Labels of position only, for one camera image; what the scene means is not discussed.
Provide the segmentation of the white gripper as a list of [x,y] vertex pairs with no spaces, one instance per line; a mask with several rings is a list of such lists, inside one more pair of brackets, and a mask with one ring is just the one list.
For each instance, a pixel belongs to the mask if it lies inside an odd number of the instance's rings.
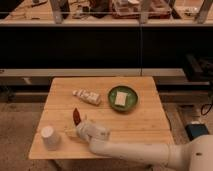
[[104,141],[109,139],[109,129],[100,124],[87,120],[87,115],[83,116],[81,119],[82,122],[76,126],[76,130],[71,128],[64,129],[65,134],[69,138],[77,138],[79,136],[81,139],[87,142],[89,142],[92,138]]

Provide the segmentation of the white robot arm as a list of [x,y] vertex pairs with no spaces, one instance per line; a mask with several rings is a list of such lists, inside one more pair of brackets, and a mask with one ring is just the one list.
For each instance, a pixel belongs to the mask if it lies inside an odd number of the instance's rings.
[[73,122],[77,136],[96,155],[163,165],[175,171],[213,171],[213,135],[202,135],[182,145],[115,143],[109,140],[105,127],[80,116],[73,116]]

